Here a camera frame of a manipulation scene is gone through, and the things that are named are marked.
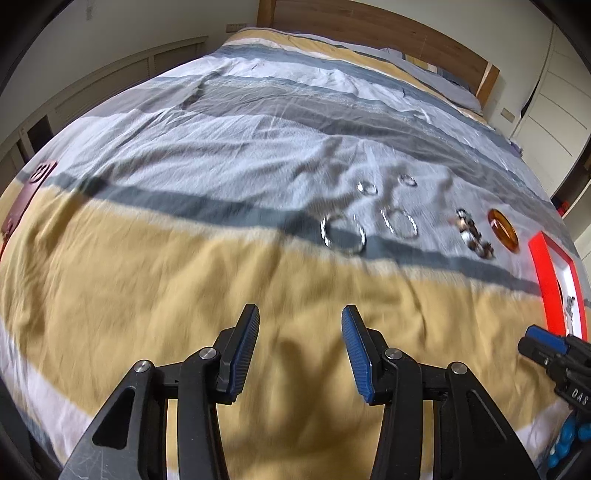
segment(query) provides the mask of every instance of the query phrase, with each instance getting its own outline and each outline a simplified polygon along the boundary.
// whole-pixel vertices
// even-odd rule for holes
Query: wooden headboard
[[[258,27],[395,48],[470,85],[484,107],[499,69],[447,35],[410,18],[350,0],[259,0]]]

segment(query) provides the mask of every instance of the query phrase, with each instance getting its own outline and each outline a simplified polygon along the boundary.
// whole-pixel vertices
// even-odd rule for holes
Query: striped bedsheet
[[[391,63],[239,32],[65,128],[2,195],[0,218],[46,160],[59,163],[0,262],[0,374],[62,463],[135,361],[182,361],[249,302],[258,344],[243,394],[219,407],[233,479],[369,476],[382,411],[356,391],[340,333],[349,303],[417,361],[468,364],[534,460],[566,416],[517,354],[527,326],[545,325],[527,242],[543,230],[576,256],[566,228],[506,140]],[[388,205],[418,238],[385,227]],[[465,247],[449,222],[458,208],[495,258]],[[488,228],[491,208],[515,226],[517,254]],[[324,245],[320,221],[335,212],[363,225],[360,254]],[[172,476],[175,438],[172,404]]]

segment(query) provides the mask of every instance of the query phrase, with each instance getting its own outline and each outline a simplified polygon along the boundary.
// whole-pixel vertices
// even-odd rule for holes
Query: open red box
[[[561,336],[572,333],[587,341],[585,306],[573,259],[544,232],[538,232],[529,246],[542,291],[548,331]],[[574,297],[571,321],[564,314],[568,297]]]

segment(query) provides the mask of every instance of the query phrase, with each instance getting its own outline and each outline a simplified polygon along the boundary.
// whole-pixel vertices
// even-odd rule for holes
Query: leather tag
[[[4,240],[4,244],[8,242],[8,239],[20,223],[25,210],[27,210],[27,207],[31,203],[33,196],[56,165],[56,161],[42,162],[37,166],[33,173],[31,173],[31,176],[22,187],[21,193],[18,194],[17,199],[14,201],[8,212],[8,216],[2,224],[2,239]]]

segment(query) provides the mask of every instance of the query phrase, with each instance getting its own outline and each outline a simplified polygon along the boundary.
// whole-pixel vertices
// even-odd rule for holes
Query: white wall
[[[552,23],[530,0],[360,0],[438,30],[501,71],[485,116],[506,136],[534,91],[550,45]],[[511,124],[503,108],[515,115]]]
[[[86,8],[92,5],[92,18]],[[74,0],[37,37],[0,96],[0,143],[56,93],[134,53],[208,35],[212,51],[228,23],[256,23],[258,0]]]

